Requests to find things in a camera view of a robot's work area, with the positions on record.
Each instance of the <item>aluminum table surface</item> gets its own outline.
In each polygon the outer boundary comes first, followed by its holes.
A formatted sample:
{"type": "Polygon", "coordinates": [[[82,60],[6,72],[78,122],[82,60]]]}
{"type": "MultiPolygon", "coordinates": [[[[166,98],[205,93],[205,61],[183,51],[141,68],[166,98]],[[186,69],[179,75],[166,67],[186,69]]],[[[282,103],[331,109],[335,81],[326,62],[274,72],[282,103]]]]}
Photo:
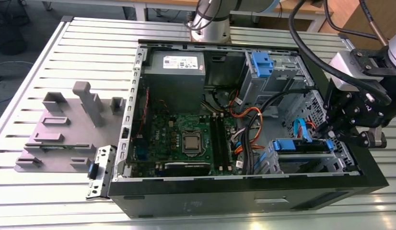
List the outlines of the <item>aluminum table surface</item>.
{"type": "MultiPolygon", "coordinates": [[[[301,33],[329,61],[346,43],[331,34],[301,33]]],[[[61,22],[0,119],[0,228],[107,229],[396,229],[396,119],[387,148],[371,150],[389,187],[303,212],[129,219],[111,201],[85,201],[83,173],[17,173],[15,158],[34,129],[46,92],[75,97],[77,80],[99,98],[126,97],[138,39],[189,41],[181,24],[74,18],[61,22]]],[[[286,31],[231,28],[231,42],[294,47],[286,31]]]]}

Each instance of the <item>red wire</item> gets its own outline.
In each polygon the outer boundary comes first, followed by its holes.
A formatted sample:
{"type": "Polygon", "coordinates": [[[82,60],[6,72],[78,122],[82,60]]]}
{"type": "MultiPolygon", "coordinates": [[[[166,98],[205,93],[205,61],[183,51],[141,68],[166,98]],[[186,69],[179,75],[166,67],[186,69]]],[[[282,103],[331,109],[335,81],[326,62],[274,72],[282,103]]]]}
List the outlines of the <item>red wire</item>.
{"type": "Polygon", "coordinates": [[[142,119],[141,119],[141,126],[139,126],[139,130],[138,130],[137,135],[141,133],[141,130],[142,130],[143,119],[146,117],[147,103],[149,103],[149,87],[146,88],[146,104],[145,104],[145,108],[143,108],[142,119]]]}

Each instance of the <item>sticker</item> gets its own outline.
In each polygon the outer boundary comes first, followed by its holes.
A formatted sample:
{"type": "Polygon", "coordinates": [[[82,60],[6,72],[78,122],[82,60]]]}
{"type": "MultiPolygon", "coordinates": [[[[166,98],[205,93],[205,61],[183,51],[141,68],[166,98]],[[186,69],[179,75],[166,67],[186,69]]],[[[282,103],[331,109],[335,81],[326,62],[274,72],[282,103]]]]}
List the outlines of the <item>sticker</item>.
{"type": "Polygon", "coordinates": [[[197,57],[163,57],[163,69],[197,69],[197,57]]]}
{"type": "Polygon", "coordinates": [[[235,168],[242,169],[242,161],[235,161],[235,168]]]}
{"type": "Polygon", "coordinates": [[[242,100],[239,100],[238,97],[234,98],[234,101],[235,101],[237,104],[242,103],[242,100]]]}

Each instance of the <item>blue plastic latch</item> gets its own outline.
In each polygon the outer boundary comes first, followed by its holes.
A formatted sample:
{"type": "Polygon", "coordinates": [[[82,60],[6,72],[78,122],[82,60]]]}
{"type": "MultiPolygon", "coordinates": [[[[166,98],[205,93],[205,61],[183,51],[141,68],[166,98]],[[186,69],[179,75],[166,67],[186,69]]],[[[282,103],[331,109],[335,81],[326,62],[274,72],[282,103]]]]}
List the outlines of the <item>blue plastic latch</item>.
{"type": "Polygon", "coordinates": [[[325,141],[325,144],[326,144],[326,146],[327,146],[327,149],[329,149],[330,151],[333,151],[333,142],[331,142],[331,140],[326,140],[326,141],[325,141]]]}
{"type": "Polygon", "coordinates": [[[257,77],[267,78],[274,70],[273,60],[269,58],[269,54],[265,52],[253,52],[251,60],[257,70],[257,77]]]}
{"type": "Polygon", "coordinates": [[[293,131],[294,131],[294,137],[297,136],[297,131],[298,131],[298,123],[301,125],[301,133],[302,133],[302,138],[306,139],[306,142],[313,142],[310,136],[307,135],[306,131],[306,126],[305,126],[305,121],[302,118],[297,118],[294,120],[294,125],[293,125],[293,131]]]}
{"type": "Polygon", "coordinates": [[[261,161],[263,160],[263,158],[266,157],[266,152],[262,153],[261,157],[258,158],[258,160],[255,161],[255,164],[254,164],[254,170],[257,169],[261,161]]]}
{"type": "Polygon", "coordinates": [[[295,146],[294,146],[294,142],[293,140],[283,140],[283,139],[278,139],[275,141],[273,141],[273,146],[274,146],[274,150],[279,151],[279,150],[295,150],[295,146]]]}

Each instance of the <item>desk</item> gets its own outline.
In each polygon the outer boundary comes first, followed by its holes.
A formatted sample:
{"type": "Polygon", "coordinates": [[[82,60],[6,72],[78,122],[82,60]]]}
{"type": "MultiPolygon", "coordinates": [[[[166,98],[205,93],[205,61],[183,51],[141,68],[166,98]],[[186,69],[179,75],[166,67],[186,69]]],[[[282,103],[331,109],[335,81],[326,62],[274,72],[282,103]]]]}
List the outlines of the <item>desk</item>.
{"type": "MultiPolygon", "coordinates": [[[[137,21],[146,21],[146,9],[167,9],[167,10],[181,10],[181,11],[194,11],[195,4],[198,0],[51,0],[53,2],[63,3],[78,3],[78,4],[91,4],[91,5],[107,5],[107,6],[122,6],[133,7],[135,10],[137,21]]],[[[46,10],[50,10],[47,2],[42,2],[46,10]]],[[[289,13],[295,7],[297,0],[286,0],[281,3],[282,5],[282,18],[289,17],[289,13]]],[[[231,14],[239,15],[251,15],[254,17],[266,16],[266,17],[278,17],[279,6],[273,9],[271,12],[245,12],[245,11],[231,11],[231,14]]],[[[310,20],[311,23],[307,27],[307,32],[318,32],[323,22],[325,15],[323,9],[310,5],[307,1],[303,6],[299,8],[295,15],[297,19],[310,20]]]]}
{"type": "MultiPolygon", "coordinates": [[[[231,43],[295,47],[286,31],[231,27],[231,43]]],[[[343,41],[333,34],[299,32],[329,61],[343,41]]],[[[382,131],[387,149],[371,150],[389,187],[303,212],[191,218],[129,219],[110,201],[85,201],[85,173],[18,173],[14,161],[39,119],[46,92],[71,93],[87,81],[101,99],[126,98],[138,39],[189,41],[182,24],[74,18],[61,22],[0,119],[0,228],[33,229],[396,229],[396,119],[382,131]]]]}

